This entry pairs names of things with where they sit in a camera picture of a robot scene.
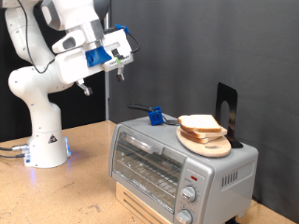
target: toaster oven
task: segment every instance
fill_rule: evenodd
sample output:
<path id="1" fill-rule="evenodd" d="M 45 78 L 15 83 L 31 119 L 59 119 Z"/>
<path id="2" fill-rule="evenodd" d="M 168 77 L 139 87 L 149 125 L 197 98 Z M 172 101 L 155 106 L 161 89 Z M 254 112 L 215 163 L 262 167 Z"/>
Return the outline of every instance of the toaster oven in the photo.
<path id="1" fill-rule="evenodd" d="M 251 204 L 257 149 L 244 144 L 226 157 L 207 158 L 184 147 L 176 129 L 151 126 L 148 117 L 117 125 L 109 175 L 170 223 L 222 224 L 243 216 Z"/>

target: blue clamp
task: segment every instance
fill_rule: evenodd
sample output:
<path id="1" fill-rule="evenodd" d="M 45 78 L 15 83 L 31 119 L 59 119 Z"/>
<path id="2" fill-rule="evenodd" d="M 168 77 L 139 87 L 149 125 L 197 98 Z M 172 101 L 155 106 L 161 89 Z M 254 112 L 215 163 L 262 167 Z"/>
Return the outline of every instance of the blue clamp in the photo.
<path id="1" fill-rule="evenodd" d="M 153 107 L 155 111 L 148 112 L 151 126 L 164 123 L 161 108 L 159 106 Z"/>
<path id="2" fill-rule="evenodd" d="M 123 31 L 124 31 L 127 35 L 129 35 L 129 29 L 128 29 L 128 27 L 126 27 L 126 26 L 121 26 L 121 25 L 118 25 L 118 24 L 116 24 L 115 26 L 116 26 L 116 28 L 117 28 L 118 30 L 123 29 Z"/>
<path id="3" fill-rule="evenodd" d="M 112 59 L 111 56 L 106 53 L 103 46 L 97 49 L 92 49 L 90 51 L 87 51 L 85 54 L 86 54 L 87 64 L 89 67 L 94 67 L 100 63 L 105 63 Z"/>

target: wooden plate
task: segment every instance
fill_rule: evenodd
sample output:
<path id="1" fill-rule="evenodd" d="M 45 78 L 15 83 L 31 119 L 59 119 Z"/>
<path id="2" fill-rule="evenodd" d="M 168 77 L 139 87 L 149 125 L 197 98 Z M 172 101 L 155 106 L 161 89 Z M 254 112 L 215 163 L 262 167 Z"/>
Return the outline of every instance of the wooden plate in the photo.
<path id="1" fill-rule="evenodd" d="M 232 150 L 230 142 L 223 136 L 206 144 L 200 144 L 181 136 L 180 127 L 178 127 L 177 137 L 187 149 L 206 157 L 224 157 Z"/>

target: cable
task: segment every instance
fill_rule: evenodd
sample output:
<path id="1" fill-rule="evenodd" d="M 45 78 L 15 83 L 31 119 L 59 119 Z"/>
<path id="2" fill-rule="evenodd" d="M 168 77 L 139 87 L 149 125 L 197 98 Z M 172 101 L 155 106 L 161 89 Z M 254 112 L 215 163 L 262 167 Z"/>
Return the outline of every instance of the cable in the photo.
<path id="1" fill-rule="evenodd" d="M 128 34 L 136 43 L 137 43 L 137 45 L 138 45 L 138 49 L 134 49 L 134 50 L 132 50 L 131 51 L 131 53 L 136 53 L 136 52 L 138 52 L 139 50 L 140 50 L 140 48 L 141 48 L 141 45 L 140 45 L 140 43 L 139 43 L 139 41 L 135 38 L 135 37 L 133 37 L 131 34 Z"/>
<path id="2" fill-rule="evenodd" d="M 22 5 L 22 3 L 20 2 L 20 0 L 18 0 L 20 6 L 21 6 L 21 9 L 23 10 L 24 14 L 25 14 L 25 19 L 26 19 L 26 48 L 27 48 L 27 51 L 28 51 L 28 55 L 29 55 L 29 58 L 30 58 L 30 62 L 31 64 L 34 66 L 34 68 L 36 69 L 36 71 L 39 73 L 39 74 L 44 74 L 45 72 L 47 72 L 48 68 L 49 68 L 49 65 L 54 63 L 55 59 L 53 59 L 52 61 L 50 61 L 45 70 L 43 72 L 40 72 L 37 68 L 36 68 L 36 65 L 31 57 L 31 53 L 30 53 L 30 50 L 29 50 L 29 46 L 28 46 L 28 17 L 27 17 L 27 13 Z"/>
<path id="3" fill-rule="evenodd" d="M 17 156 L 13 156 L 13 157 L 8 157 L 8 156 L 0 155 L 0 157 L 2 157 L 2 158 L 9 158 L 9 159 L 14 159 L 14 158 L 24 158 L 24 157 L 25 157 L 25 154 L 19 154 L 19 155 L 17 155 Z"/>
<path id="4" fill-rule="evenodd" d="M 12 151 L 12 148 L 9 147 L 0 147 L 1 151 Z"/>
<path id="5" fill-rule="evenodd" d="M 175 125 L 175 126 L 179 126 L 180 123 L 178 123 L 177 120 L 175 119 L 166 119 L 166 117 L 163 115 L 163 118 L 165 120 L 165 123 L 164 124 L 167 124 L 167 125 Z"/>

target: toast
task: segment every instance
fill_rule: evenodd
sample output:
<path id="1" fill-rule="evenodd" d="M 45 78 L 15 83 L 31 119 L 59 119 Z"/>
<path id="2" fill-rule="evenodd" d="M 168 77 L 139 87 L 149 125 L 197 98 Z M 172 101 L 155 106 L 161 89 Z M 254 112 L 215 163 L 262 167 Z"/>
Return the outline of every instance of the toast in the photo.
<path id="1" fill-rule="evenodd" d="M 187 134 L 189 134 L 195 138 L 215 138 L 215 137 L 225 136 L 227 134 L 227 130 L 225 128 L 221 127 L 221 131 L 219 133 L 189 132 Z"/>
<path id="2" fill-rule="evenodd" d="M 221 126 L 211 115 L 190 115 L 178 118 L 180 128 L 185 132 L 220 133 Z"/>
<path id="3" fill-rule="evenodd" d="M 210 141 L 216 140 L 219 137 L 208 137 L 208 138 L 196 138 L 192 135 L 190 135 L 190 133 L 187 133 L 183 130 L 180 129 L 180 135 L 184 138 L 189 139 L 190 141 L 196 142 L 196 143 L 201 143 L 201 144 L 205 144 L 208 143 Z"/>

